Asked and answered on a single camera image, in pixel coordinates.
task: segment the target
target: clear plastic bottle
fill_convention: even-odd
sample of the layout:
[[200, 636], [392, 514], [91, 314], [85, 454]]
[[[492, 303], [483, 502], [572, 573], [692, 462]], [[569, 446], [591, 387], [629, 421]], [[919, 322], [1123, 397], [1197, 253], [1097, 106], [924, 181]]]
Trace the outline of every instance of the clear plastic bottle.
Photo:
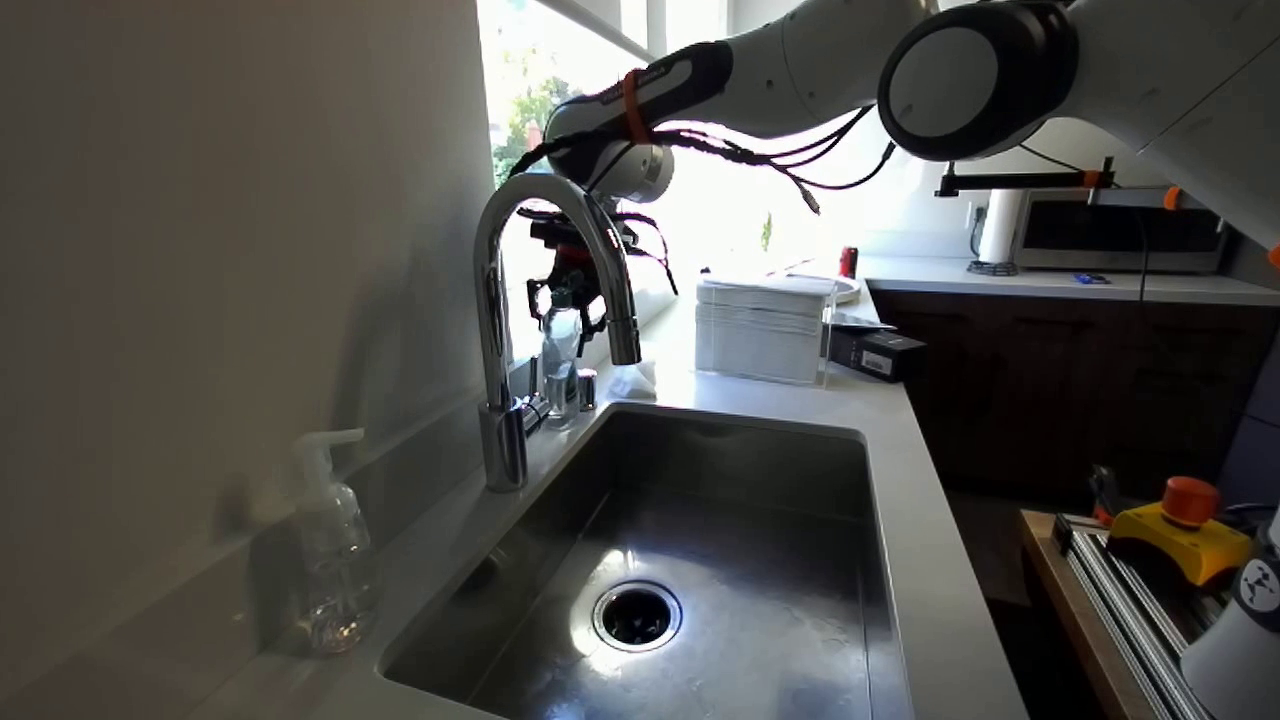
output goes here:
[[569, 298], [553, 300], [553, 314], [542, 322], [542, 408], [548, 421], [558, 425], [572, 417], [572, 383], [575, 383], [575, 344], [585, 338], [578, 314], [569, 303]]
[[313, 434], [297, 440], [305, 496], [297, 514], [298, 605], [297, 629], [316, 656], [352, 651], [376, 624], [372, 537], [357, 494], [332, 478], [332, 448], [363, 434]]

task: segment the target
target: sink drain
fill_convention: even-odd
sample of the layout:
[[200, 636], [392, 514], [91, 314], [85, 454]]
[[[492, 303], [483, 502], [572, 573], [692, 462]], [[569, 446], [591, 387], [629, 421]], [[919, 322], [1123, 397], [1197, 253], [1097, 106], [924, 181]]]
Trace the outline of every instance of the sink drain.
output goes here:
[[685, 607], [671, 589], [650, 580], [629, 580], [611, 584], [596, 601], [591, 619], [605, 643], [639, 651], [668, 643], [685, 624]]

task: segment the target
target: white container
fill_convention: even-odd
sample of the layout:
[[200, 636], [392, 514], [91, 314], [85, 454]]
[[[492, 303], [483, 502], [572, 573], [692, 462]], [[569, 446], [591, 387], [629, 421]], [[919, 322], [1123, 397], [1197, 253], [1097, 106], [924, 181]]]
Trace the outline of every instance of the white container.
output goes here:
[[694, 368], [772, 383], [817, 383], [831, 279], [709, 276], [694, 288]]
[[984, 231], [974, 240], [974, 260], [1004, 269], [1028, 228], [1028, 194], [997, 189], [988, 202]]

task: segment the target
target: cabinet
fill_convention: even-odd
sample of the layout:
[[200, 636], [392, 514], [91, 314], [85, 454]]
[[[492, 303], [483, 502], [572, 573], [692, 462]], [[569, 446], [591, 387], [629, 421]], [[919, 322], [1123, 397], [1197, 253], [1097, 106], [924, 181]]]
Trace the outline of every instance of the cabinet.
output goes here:
[[1277, 310], [876, 291], [884, 322], [929, 339], [909, 383], [946, 494], [1083, 510], [1089, 466], [1126, 494], [1214, 481]]
[[1280, 504], [1280, 344], [1252, 383], [1252, 400], [1225, 469], [1225, 494], [1239, 504]]

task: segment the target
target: microwave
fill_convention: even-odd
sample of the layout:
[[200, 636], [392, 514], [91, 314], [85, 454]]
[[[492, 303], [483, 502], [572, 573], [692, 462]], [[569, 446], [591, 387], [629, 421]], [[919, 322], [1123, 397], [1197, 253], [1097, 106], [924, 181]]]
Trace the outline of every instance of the microwave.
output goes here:
[[1015, 269], [1214, 276], [1231, 250], [1208, 210], [1028, 202]]

